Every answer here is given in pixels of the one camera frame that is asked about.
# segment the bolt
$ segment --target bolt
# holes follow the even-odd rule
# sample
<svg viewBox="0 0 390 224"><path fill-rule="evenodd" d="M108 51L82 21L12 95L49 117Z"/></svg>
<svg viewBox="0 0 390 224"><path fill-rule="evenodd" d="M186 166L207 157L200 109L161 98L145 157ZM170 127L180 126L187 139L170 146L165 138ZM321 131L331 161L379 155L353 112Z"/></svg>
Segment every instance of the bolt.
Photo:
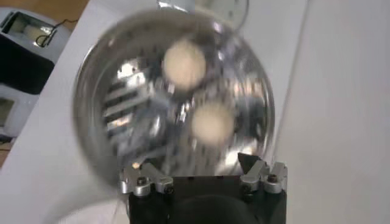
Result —
<svg viewBox="0 0 390 224"><path fill-rule="evenodd" d="M147 182L146 177L138 177L138 178L136 179L136 185L138 185L138 186L145 185L146 182Z"/></svg>
<svg viewBox="0 0 390 224"><path fill-rule="evenodd" d="M275 174L271 174L268 176L267 181L270 183L277 183L278 182L278 176Z"/></svg>
<svg viewBox="0 0 390 224"><path fill-rule="evenodd" d="M166 188L164 189L164 194L173 194L173 192L174 192L174 189L173 189L172 186L166 187Z"/></svg>
<svg viewBox="0 0 390 224"><path fill-rule="evenodd" d="M241 186L241 193L242 194L249 194L250 193L250 187L246 185Z"/></svg>

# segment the stainless steel bowl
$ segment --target stainless steel bowl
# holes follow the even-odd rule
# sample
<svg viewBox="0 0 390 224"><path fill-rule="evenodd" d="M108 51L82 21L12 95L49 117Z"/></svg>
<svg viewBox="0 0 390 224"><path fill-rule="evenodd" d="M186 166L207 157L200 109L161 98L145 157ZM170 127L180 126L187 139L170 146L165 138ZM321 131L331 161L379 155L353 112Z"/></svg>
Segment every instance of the stainless steel bowl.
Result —
<svg viewBox="0 0 390 224"><path fill-rule="evenodd" d="M187 93L161 69L165 51L182 38L207 59L206 78ZM189 128L196 107L211 100L235 116L234 135L219 149ZM250 47L219 21L172 9L142 12L108 30L79 70L73 106L82 150L112 185L122 167L145 159L168 175L238 174L237 153L262 157L274 131L271 86Z"/></svg>

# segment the white ball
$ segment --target white ball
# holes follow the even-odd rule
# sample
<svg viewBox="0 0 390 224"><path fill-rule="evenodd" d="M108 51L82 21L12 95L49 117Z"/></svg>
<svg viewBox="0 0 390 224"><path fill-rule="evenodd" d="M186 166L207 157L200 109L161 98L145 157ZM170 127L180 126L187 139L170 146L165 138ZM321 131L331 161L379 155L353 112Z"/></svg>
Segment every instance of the white ball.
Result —
<svg viewBox="0 0 390 224"><path fill-rule="evenodd" d="M192 42L180 40L166 51L163 70L166 78L176 88L183 91L191 90L205 77L205 55Z"/></svg>
<svg viewBox="0 0 390 224"><path fill-rule="evenodd" d="M234 121L233 114L223 104L206 103L194 112L191 131L201 143L219 147L232 136Z"/></svg>

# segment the metal clamp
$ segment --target metal clamp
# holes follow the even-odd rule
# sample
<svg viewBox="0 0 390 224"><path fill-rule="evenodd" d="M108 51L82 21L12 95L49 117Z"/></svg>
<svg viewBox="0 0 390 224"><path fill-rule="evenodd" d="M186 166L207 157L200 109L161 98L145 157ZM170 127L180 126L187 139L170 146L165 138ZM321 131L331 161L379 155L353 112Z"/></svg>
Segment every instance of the metal clamp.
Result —
<svg viewBox="0 0 390 224"><path fill-rule="evenodd" d="M128 166L119 176L122 194L133 193L137 197L147 196L151 192L152 184L161 194L173 193L173 178L163 175L150 163L143 164L141 169Z"/></svg>
<svg viewBox="0 0 390 224"><path fill-rule="evenodd" d="M287 189L287 167L276 162L270 174L264 180L264 190L271 194L279 194Z"/></svg>
<svg viewBox="0 0 390 224"><path fill-rule="evenodd" d="M261 176L264 174L268 174L268 166L262 160L256 161L248 173L239 178L244 193L257 191Z"/></svg>

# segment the white table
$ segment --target white table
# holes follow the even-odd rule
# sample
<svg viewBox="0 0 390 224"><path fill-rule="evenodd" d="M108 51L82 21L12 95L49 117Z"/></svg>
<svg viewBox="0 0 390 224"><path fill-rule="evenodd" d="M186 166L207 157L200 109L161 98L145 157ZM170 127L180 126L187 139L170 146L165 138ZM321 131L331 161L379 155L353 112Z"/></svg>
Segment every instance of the white table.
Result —
<svg viewBox="0 0 390 224"><path fill-rule="evenodd" d="M71 91L98 36L128 12L155 7L152 0L129 2L91 0L87 5L1 170L2 223L52 223L115 196L80 155L71 125ZM259 17L248 19L242 30L270 76L280 107L305 4L252 0L250 16ZM289 167L288 223L386 223L390 5L379 0L312 0L309 5L277 141L278 160ZM250 33L253 26L257 35Z"/></svg>
<svg viewBox="0 0 390 224"><path fill-rule="evenodd" d="M277 141L288 223L389 223L390 2L309 2Z"/></svg>

